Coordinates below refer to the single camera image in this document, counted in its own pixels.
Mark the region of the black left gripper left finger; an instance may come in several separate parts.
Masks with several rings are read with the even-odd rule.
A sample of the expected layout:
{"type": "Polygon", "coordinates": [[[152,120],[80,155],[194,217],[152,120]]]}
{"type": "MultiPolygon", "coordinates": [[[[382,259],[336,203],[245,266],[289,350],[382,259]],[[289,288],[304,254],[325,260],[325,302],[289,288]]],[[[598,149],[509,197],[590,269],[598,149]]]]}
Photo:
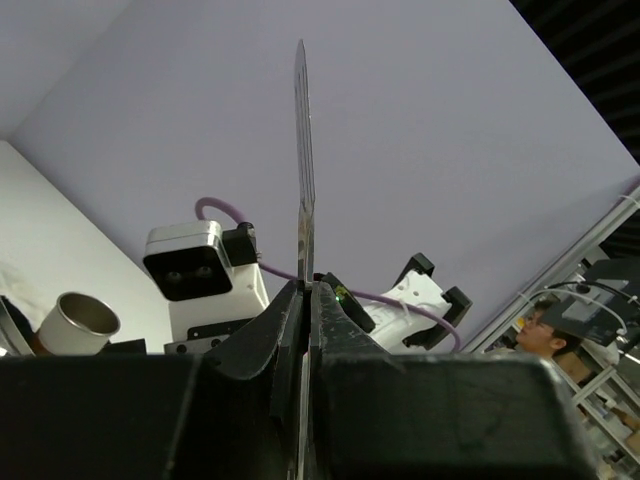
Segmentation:
{"type": "Polygon", "coordinates": [[[293,479],[304,289],[288,282],[266,310],[190,367],[168,479],[293,479]]]}

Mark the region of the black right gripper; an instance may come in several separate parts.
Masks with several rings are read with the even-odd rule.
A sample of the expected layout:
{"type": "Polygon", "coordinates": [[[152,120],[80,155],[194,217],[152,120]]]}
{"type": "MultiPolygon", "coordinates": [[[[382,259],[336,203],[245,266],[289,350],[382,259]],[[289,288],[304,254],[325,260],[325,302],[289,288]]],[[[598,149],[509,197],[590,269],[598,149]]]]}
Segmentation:
{"type": "Polygon", "coordinates": [[[166,344],[164,353],[204,354],[224,342],[249,322],[249,319],[241,319],[192,327],[187,332],[186,340],[166,344]]]}

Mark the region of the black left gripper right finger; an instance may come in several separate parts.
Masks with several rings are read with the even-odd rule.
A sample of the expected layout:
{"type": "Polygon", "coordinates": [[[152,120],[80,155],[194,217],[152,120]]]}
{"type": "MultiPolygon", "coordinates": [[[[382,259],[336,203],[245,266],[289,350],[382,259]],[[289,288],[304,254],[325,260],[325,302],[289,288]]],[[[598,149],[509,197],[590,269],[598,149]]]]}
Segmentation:
{"type": "Polygon", "coordinates": [[[382,391],[397,365],[323,282],[313,286],[310,318],[308,472],[314,479],[383,479],[402,464],[382,391]]]}

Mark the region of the silver metal food tongs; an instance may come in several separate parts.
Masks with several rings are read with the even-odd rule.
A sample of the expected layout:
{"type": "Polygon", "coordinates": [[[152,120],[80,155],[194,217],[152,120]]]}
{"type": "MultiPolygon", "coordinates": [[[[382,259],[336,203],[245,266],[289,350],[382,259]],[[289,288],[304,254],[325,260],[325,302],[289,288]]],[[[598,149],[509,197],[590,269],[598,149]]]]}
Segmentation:
{"type": "Polygon", "coordinates": [[[299,420],[297,439],[296,478],[305,479],[307,455],[308,403],[310,380],[310,295],[314,273],[314,206],[315,183],[311,135],[309,84],[304,41],[299,40],[294,64],[294,98],[300,205],[298,214],[298,280],[302,292],[301,326],[301,375],[299,385],[299,420]]]}

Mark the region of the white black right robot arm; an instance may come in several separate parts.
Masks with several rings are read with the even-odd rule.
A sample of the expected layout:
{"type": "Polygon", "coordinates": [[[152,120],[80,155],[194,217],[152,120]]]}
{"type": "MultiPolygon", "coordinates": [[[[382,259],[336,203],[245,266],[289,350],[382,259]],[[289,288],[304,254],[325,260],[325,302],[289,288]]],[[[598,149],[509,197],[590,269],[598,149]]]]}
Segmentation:
{"type": "MultiPolygon", "coordinates": [[[[269,305],[260,270],[252,264],[233,271],[228,293],[171,302],[172,339],[166,353],[203,353],[233,335],[269,305]]],[[[457,326],[472,302],[457,287],[443,290],[433,279],[434,265],[421,253],[411,257],[393,287],[374,295],[349,289],[331,273],[318,274],[344,313],[383,349],[395,355],[429,351],[450,338],[458,352],[457,326]]]]}

